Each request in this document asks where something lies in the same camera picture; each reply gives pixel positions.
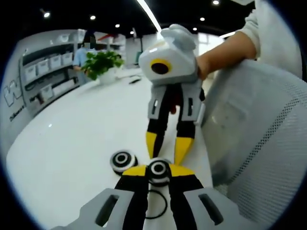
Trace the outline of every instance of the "blue shirt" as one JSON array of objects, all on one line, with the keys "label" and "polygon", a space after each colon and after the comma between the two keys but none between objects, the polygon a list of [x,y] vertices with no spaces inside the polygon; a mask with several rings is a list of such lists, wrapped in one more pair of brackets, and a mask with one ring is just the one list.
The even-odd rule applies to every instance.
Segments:
[{"label": "blue shirt", "polygon": [[84,66],[84,64],[87,60],[86,54],[88,52],[97,54],[97,50],[95,50],[95,49],[88,49],[88,48],[85,48],[85,47],[81,47],[76,51],[75,56],[73,58],[72,65],[73,66],[80,66],[80,67]]}]

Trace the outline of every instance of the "gray gripper bracket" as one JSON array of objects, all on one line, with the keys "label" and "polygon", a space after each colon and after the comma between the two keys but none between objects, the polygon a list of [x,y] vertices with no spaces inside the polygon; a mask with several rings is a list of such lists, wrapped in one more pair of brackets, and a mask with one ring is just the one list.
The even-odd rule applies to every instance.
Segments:
[{"label": "gray gripper bracket", "polygon": [[52,230],[122,230],[133,194],[107,188],[80,209],[74,222]]},{"label": "gray gripper bracket", "polygon": [[263,230],[240,215],[238,206],[213,188],[202,188],[184,193],[198,230]]},{"label": "gray gripper bracket", "polygon": [[[201,85],[201,79],[197,79],[194,82],[181,83],[183,94],[183,108],[181,108],[183,110],[181,118],[182,121],[197,122],[202,106],[202,102],[200,100]],[[161,102],[163,100],[165,91],[165,85],[152,86],[152,97],[148,103],[149,119],[158,119]]]},{"label": "gray gripper bracket", "polygon": [[198,79],[193,83],[182,83],[183,92],[183,113],[182,121],[197,121],[201,110],[201,85],[202,80]]}]

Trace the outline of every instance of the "ceiling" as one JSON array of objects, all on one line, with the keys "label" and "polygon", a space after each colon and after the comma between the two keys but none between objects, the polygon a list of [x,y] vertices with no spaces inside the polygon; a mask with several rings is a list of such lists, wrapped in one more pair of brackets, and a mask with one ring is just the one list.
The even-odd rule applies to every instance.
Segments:
[{"label": "ceiling", "polygon": [[[192,32],[223,35],[244,25],[244,18],[254,8],[254,3],[241,6],[231,0],[145,0],[161,27],[172,23],[181,24]],[[48,30],[91,29],[105,33],[131,36],[134,27],[137,35],[155,33],[155,28],[136,0],[49,0],[25,1],[20,7],[19,39]],[[50,12],[44,19],[40,9]]]}]

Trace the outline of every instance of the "black and white ring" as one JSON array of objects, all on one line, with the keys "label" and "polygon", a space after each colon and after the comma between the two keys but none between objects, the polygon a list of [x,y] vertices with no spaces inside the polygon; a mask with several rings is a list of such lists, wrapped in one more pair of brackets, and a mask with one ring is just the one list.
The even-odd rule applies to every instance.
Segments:
[{"label": "black and white ring", "polygon": [[153,158],[147,166],[149,183],[156,187],[163,187],[169,183],[168,164],[170,162],[163,158]]},{"label": "black and white ring", "polygon": [[138,160],[135,155],[130,154],[127,150],[121,150],[111,156],[110,165],[117,175],[122,175],[127,169],[137,166]]}]

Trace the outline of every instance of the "table surface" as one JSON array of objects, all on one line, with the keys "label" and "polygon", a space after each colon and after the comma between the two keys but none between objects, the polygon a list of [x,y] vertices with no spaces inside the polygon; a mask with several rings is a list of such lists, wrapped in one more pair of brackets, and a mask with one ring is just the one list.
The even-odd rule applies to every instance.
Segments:
[{"label": "table surface", "polygon": [[[80,208],[116,185],[119,177],[109,165],[118,150],[129,150],[140,164],[148,164],[145,133],[151,83],[129,85],[131,78],[102,86],[90,82],[51,104],[21,132],[7,156],[8,176],[19,199],[44,229],[66,226]],[[159,157],[173,161],[178,112],[169,116]],[[192,150],[182,163],[193,169],[203,186],[212,186],[206,146],[197,127]],[[167,212],[146,220],[145,230],[176,229],[169,208],[168,188],[158,188],[168,199]],[[161,197],[149,194],[148,216],[164,207]]]}]

